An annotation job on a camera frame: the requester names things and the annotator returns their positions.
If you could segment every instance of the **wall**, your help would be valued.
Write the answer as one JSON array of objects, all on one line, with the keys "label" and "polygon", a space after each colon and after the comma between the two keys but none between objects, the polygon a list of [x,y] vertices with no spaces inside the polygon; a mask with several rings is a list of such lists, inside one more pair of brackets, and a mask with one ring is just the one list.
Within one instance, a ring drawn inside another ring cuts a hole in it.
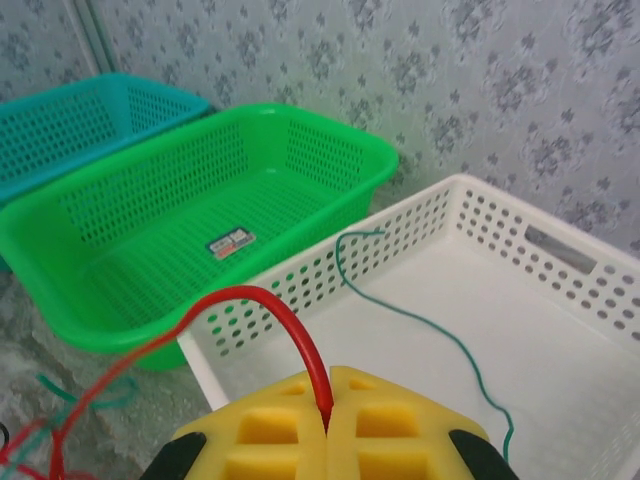
[{"label": "wall", "polygon": [[469,172],[640,256],[636,0],[97,4],[127,71],[392,141],[380,205]]},{"label": "wall", "polygon": [[62,0],[0,4],[0,103],[90,75]]}]

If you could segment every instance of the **floor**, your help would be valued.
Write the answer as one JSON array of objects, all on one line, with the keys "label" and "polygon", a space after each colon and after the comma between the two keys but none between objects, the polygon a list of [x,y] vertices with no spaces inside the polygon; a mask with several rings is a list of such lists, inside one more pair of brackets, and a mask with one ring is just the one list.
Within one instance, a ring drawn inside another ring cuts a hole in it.
[{"label": "floor", "polygon": [[[112,362],[109,356],[80,352],[58,341],[16,278],[0,273],[0,421],[12,434],[32,419],[51,417],[64,406],[40,385],[36,375],[43,373],[78,395]],[[178,427],[208,411],[186,366],[164,373],[139,369],[129,373],[140,387],[135,401],[123,409],[82,417],[66,442],[68,470],[86,471],[99,480],[137,479]],[[47,441],[30,455],[28,463],[46,472],[49,448]]]}]

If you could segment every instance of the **white plastic basket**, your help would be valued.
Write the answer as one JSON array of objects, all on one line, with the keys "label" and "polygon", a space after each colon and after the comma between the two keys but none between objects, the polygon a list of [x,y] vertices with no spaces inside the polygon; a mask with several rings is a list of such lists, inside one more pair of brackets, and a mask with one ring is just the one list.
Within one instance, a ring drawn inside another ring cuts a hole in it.
[{"label": "white plastic basket", "polygon": [[[513,415],[511,464],[523,480],[634,477],[640,262],[464,175],[347,231],[376,229],[385,235],[344,241],[348,278],[465,342]],[[505,419],[481,396],[463,354],[341,285],[336,239],[251,283],[297,311],[328,365],[441,402],[482,424],[499,448]],[[252,302],[209,309],[180,344],[212,409],[304,369],[284,329]]]}]

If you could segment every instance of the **basket handle slot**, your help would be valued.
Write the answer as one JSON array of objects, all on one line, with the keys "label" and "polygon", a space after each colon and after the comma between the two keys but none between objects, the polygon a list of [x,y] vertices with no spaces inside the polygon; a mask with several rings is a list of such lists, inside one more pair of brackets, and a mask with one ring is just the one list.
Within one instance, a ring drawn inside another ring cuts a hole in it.
[{"label": "basket handle slot", "polygon": [[524,238],[529,243],[544,250],[552,257],[572,266],[581,273],[591,273],[597,264],[593,258],[531,225],[529,225],[524,232]]}]

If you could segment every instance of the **plastic basket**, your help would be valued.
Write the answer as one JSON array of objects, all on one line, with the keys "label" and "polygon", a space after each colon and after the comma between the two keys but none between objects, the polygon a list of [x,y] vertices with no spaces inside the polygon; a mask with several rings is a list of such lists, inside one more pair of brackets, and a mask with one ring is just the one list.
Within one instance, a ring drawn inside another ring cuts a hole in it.
[{"label": "plastic basket", "polygon": [[[397,164],[388,143],[330,119],[238,107],[13,201],[0,212],[0,252],[58,336],[124,352],[201,295],[363,218]],[[238,228],[244,238],[228,235]],[[176,343],[141,365],[180,361]]]},{"label": "plastic basket", "polygon": [[[466,175],[347,232],[375,230],[383,234],[342,240],[348,279],[466,344],[491,396],[513,415],[519,478],[640,478],[638,260]],[[426,395],[480,423],[500,449],[504,416],[482,397],[460,349],[346,286],[337,240],[249,283],[299,309],[327,366]],[[289,335],[254,302],[205,310],[179,342],[213,410],[304,369]],[[423,448],[413,438],[373,440]]]},{"label": "plastic basket", "polygon": [[0,207],[208,108],[196,95],[121,73],[0,105]]}]

